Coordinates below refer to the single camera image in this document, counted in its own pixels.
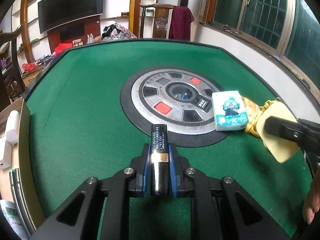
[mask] red button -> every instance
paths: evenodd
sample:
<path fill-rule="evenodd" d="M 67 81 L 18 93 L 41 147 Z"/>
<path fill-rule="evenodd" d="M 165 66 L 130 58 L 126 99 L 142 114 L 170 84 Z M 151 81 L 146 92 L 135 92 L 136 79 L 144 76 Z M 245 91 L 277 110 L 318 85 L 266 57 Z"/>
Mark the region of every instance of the red button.
<path fill-rule="evenodd" d="M 172 107 L 166 105 L 164 102 L 160 102 L 154 106 L 162 114 L 167 114 L 172 110 Z"/>
<path fill-rule="evenodd" d="M 202 82 L 196 78 L 190 78 L 190 81 L 196 85 L 200 85 Z"/>

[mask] metal bolt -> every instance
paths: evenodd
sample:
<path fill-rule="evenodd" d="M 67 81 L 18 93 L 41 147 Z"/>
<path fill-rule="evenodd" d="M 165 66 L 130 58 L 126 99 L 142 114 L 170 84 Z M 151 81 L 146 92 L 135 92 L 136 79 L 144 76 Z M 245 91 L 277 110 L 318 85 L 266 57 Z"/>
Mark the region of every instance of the metal bolt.
<path fill-rule="evenodd" d="M 189 167 L 186 169 L 186 173 L 188 173 L 188 174 L 194 174 L 195 172 L 196 172 L 195 168 Z"/>
<path fill-rule="evenodd" d="M 134 172 L 134 169 L 131 168 L 131 167 L 124 169 L 124 173 L 125 173 L 125 174 L 132 174 L 133 172 Z"/>
<path fill-rule="evenodd" d="M 231 183 L 233 182 L 233 178 L 230 177 L 230 176 L 225 176 L 225 177 L 223 178 L 223 181 L 224 181 L 225 183 L 227 183 L 227 184 L 231 184 Z"/>
<path fill-rule="evenodd" d="M 94 184 L 94 183 L 96 183 L 96 181 L 97 181 L 97 178 L 96 178 L 96 177 L 90 177 L 90 178 L 87 179 L 87 182 L 88 182 L 89 184 Z"/>

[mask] teal cartoon character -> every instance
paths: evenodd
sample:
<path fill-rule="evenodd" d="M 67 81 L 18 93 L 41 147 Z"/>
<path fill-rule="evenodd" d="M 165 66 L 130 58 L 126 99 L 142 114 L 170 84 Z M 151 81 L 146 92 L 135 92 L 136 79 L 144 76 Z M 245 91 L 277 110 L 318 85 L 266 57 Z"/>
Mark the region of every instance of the teal cartoon character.
<path fill-rule="evenodd" d="M 240 104 L 238 104 L 234 98 L 229 98 L 223 104 L 223 110 L 226 111 L 226 116 L 238 115 L 239 108 L 240 108 Z"/>

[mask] television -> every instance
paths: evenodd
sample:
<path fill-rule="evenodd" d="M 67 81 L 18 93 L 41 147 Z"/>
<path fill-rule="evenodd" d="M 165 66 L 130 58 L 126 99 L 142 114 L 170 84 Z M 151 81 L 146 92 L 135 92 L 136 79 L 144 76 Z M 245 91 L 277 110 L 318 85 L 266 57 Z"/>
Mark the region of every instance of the television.
<path fill-rule="evenodd" d="M 38 2 L 40 33 L 100 14 L 103 14 L 103 0 L 41 0 Z"/>

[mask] maroon cloth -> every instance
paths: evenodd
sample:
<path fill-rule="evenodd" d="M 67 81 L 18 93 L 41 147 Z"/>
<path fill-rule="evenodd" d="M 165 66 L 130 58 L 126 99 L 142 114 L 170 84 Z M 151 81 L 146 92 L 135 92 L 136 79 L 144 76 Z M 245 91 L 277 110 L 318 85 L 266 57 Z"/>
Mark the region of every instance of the maroon cloth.
<path fill-rule="evenodd" d="M 190 25 L 194 20 L 188 7 L 175 6 L 172 10 L 169 39 L 190 41 Z"/>

